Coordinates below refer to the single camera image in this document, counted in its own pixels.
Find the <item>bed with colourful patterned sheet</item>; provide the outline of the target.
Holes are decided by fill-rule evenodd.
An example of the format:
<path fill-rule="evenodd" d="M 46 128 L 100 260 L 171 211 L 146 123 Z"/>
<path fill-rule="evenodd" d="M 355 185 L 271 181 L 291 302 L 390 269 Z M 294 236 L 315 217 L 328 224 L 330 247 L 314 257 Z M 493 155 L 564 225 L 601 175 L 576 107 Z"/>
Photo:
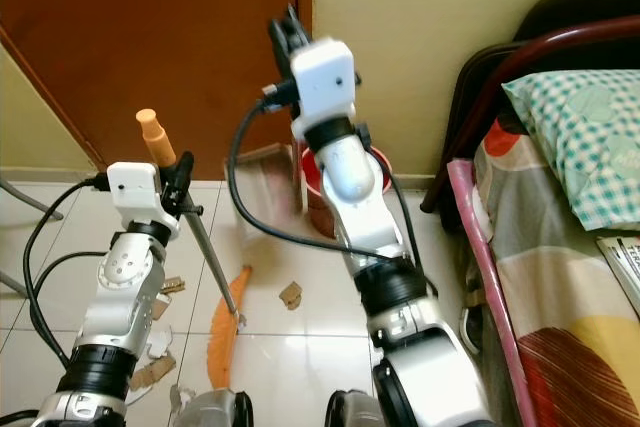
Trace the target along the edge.
<path fill-rule="evenodd" d="M 516 120 L 493 122 L 474 158 L 495 267 L 527 380 L 517 392 L 483 305 L 483 367 L 500 424 L 640 427 L 640 314 L 582 229 L 535 140 Z"/>

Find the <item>dark curved bed headboard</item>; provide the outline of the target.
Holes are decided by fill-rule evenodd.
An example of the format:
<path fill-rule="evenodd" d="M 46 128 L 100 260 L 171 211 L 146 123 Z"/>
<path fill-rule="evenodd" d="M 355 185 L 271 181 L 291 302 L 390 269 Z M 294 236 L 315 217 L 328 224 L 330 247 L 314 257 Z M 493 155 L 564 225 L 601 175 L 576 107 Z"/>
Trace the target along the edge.
<path fill-rule="evenodd" d="M 511 40 L 480 49 L 458 71 L 436 176 L 421 211 L 452 202 L 445 166 L 474 157 L 498 113 L 502 84 L 534 72 L 640 69 L 640 0 L 539 0 Z"/>

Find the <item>white torn paper scrap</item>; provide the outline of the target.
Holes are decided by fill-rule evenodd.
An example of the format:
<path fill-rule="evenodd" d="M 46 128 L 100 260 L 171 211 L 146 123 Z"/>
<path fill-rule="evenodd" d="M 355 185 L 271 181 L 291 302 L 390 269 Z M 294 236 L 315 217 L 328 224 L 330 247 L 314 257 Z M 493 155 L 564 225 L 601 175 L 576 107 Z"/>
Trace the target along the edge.
<path fill-rule="evenodd" d="M 173 339 L 172 326 L 168 323 L 152 323 L 145 345 L 147 357 L 160 359 L 169 355 Z"/>

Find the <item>grey robot right leg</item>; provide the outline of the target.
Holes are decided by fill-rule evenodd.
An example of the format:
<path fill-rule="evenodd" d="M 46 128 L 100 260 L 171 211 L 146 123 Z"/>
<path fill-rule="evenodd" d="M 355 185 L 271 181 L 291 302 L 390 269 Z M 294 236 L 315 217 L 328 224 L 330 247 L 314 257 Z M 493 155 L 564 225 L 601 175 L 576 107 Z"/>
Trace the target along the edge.
<path fill-rule="evenodd" d="M 365 391 L 334 391 L 326 404 L 324 427 L 387 427 L 378 399 Z"/>

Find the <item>orange broom with metal stick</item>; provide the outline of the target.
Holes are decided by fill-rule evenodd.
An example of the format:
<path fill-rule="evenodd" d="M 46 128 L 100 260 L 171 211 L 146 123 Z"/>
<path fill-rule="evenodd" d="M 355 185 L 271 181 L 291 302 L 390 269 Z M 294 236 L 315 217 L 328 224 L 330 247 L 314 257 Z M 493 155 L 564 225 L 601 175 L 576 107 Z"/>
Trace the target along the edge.
<path fill-rule="evenodd" d="M 180 154 L 175 153 L 164 126 L 157 121 L 154 110 L 138 111 L 134 120 L 140 125 L 143 143 L 146 144 L 148 153 L 160 168 L 164 184 L 161 202 L 166 209 L 166 183 L 172 179 L 172 167 L 177 163 Z M 207 267 L 210 268 L 220 290 L 221 303 L 215 308 L 212 316 L 211 337 L 207 344 L 207 376 L 214 389 L 229 389 L 237 337 L 246 326 L 246 318 L 239 304 L 243 302 L 244 291 L 250 284 L 253 268 L 250 264 L 242 264 L 236 279 L 229 281 L 216 257 L 209 232 L 201 218 L 195 215 L 184 215 L 180 218 L 191 227 L 198 248 L 204 254 Z"/>

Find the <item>dark shoe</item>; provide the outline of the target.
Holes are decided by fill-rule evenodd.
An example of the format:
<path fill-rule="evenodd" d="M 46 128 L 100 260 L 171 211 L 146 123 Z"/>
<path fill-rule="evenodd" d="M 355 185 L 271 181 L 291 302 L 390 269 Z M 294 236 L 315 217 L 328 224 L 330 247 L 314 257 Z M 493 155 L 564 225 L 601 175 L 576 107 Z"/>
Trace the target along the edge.
<path fill-rule="evenodd" d="M 471 357 L 480 357 L 483 353 L 483 305 L 467 304 L 460 314 L 460 326 L 457 328 L 463 349 Z"/>

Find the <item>grey robot leg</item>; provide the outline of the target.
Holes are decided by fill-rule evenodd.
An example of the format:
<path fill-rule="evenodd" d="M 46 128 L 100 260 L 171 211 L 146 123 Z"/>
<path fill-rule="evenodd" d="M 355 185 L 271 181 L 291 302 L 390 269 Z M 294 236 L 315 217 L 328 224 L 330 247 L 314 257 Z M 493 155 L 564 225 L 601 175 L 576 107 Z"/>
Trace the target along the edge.
<path fill-rule="evenodd" d="M 253 427 L 250 395 L 218 389 L 183 401 L 173 427 Z"/>
<path fill-rule="evenodd" d="M 334 391 L 326 404 L 324 427 L 387 427 L 378 399 L 365 391 Z"/>

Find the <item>flat brown cardboard piece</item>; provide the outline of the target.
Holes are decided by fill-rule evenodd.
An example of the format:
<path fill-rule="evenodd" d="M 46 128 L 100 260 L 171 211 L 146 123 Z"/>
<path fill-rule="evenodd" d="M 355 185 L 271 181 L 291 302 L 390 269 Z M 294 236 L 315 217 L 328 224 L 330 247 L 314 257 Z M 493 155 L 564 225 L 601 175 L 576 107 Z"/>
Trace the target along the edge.
<path fill-rule="evenodd" d="M 160 382 L 163 378 L 172 372 L 177 367 L 177 362 L 172 355 L 164 354 L 156 359 L 151 359 L 143 366 L 138 364 L 138 368 L 134 371 L 129 381 L 129 390 L 145 390 L 148 387 L 154 386 L 155 383 Z"/>

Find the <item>pink bed side rail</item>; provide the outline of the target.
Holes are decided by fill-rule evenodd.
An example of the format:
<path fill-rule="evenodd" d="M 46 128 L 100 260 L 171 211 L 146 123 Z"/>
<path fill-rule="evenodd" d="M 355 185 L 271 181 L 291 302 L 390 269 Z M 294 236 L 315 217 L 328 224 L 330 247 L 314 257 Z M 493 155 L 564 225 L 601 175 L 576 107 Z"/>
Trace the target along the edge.
<path fill-rule="evenodd" d="M 470 159 L 452 159 L 445 166 L 445 171 L 451 185 L 454 203 L 460 213 L 463 231 L 479 268 L 484 299 L 492 313 L 495 335 L 500 340 L 500 350 L 503 351 L 506 359 L 509 381 L 513 389 L 520 392 L 527 386 L 527 380 L 520 354 L 518 354 L 515 331 L 512 330 L 509 322 L 506 299 L 500 286 L 494 253 L 486 239 L 486 230 L 490 221 L 486 218 L 485 209 L 477 194 L 474 163 Z"/>

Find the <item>grey metal chair leg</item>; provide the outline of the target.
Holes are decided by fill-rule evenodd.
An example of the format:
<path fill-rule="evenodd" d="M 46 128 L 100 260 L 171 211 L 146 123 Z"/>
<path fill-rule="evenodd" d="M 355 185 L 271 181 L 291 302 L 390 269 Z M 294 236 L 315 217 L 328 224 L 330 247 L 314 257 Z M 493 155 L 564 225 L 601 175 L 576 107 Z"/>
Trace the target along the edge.
<path fill-rule="evenodd" d="M 19 190 L 17 186 L 14 186 L 4 179 L 0 180 L 1 189 L 5 191 L 6 194 L 9 194 L 10 197 L 14 197 L 15 199 L 20 200 L 20 202 L 27 204 L 28 207 L 32 207 L 37 209 L 42 213 L 49 211 L 49 206 L 46 206 L 45 203 L 38 202 L 33 197 L 29 197 L 26 193 L 23 193 L 22 190 Z"/>
<path fill-rule="evenodd" d="M 13 290 L 19 298 L 27 298 L 26 285 L 24 285 L 22 281 L 14 279 L 14 277 L 10 276 L 9 273 L 6 273 L 4 270 L 0 270 L 0 281 L 3 282 L 6 287 L 9 287 L 10 290 Z"/>

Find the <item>grey robot left leg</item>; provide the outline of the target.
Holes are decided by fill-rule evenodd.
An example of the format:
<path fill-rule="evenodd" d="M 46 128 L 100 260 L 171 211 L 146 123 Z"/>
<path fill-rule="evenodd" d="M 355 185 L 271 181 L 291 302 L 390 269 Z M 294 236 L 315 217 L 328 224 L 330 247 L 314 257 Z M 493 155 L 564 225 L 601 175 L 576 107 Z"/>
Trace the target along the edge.
<path fill-rule="evenodd" d="M 183 401 L 173 427 L 253 427 L 250 395 L 218 389 Z"/>

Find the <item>brown wooden door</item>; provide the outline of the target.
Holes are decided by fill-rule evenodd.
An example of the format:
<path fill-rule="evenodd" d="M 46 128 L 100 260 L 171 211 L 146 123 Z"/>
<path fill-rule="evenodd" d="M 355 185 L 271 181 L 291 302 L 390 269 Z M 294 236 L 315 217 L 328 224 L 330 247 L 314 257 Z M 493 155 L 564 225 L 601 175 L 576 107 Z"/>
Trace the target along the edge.
<path fill-rule="evenodd" d="M 223 180 L 230 140 L 279 78 L 268 24 L 311 0 L 1 0 L 3 39 L 93 165 L 145 161 L 152 110 L 198 180 Z"/>

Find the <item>red plastic bucket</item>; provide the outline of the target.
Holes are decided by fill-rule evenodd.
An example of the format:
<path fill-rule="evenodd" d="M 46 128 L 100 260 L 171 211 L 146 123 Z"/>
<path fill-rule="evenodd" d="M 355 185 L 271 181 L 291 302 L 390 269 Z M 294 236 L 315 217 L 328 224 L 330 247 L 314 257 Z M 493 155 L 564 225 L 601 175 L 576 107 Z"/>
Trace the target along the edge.
<path fill-rule="evenodd" d="M 385 170 L 379 152 L 364 152 L 364 161 L 372 174 L 381 177 L 380 188 L 371 188 L 369 194 L 357 200 L 339 200 L 338 208 L 334 208 L 326 195 L 330 191 L 326 186 L 328 168 L 317 166 L 315 153 L 310 148 L 302 149 L 300 171 L 305 179 L 311 225 L 326 238 L 343 244 L 356 241 L 356 247 L 366 250 L 401 244 L 401 230 L 384 199 L 392 189 L 392 176 Z"/>

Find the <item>brown dustpan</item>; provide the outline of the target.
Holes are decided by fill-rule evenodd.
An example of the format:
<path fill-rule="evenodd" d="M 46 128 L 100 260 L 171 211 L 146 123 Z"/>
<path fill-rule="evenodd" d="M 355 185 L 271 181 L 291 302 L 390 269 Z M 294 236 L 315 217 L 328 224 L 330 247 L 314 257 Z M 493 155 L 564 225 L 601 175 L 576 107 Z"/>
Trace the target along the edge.
<path fill-rule="evenodd" d="M 268 208 L 271 217 L 284 213 L 301 216 L 307 208 L 300 151 L 293 143 L 275 143 L 257 148 L 241 159 L 248 162 L 251 193 L 255 202 Z"/>

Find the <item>green white checked pillow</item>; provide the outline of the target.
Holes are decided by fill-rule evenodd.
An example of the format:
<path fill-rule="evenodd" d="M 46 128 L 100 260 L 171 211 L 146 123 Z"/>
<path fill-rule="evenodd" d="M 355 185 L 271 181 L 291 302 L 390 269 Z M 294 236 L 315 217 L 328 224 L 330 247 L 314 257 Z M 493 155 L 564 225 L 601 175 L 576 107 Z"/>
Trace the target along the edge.
<path fill-rule="evenodd" d="M 582 227 L 640 231 L 640 69 L 535 72 L 500 88 Z"/>

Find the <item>printed paper booklet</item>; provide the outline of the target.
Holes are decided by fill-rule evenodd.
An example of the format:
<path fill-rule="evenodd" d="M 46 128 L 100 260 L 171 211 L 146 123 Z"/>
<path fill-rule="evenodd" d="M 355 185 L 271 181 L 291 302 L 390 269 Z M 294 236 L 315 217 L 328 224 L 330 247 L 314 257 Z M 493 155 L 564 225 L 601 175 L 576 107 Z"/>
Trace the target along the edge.
<path fill-rule="evenodd" d="M 621 284 L 640 293 L 640 236 L 598 238 L 596 245 Z"/>

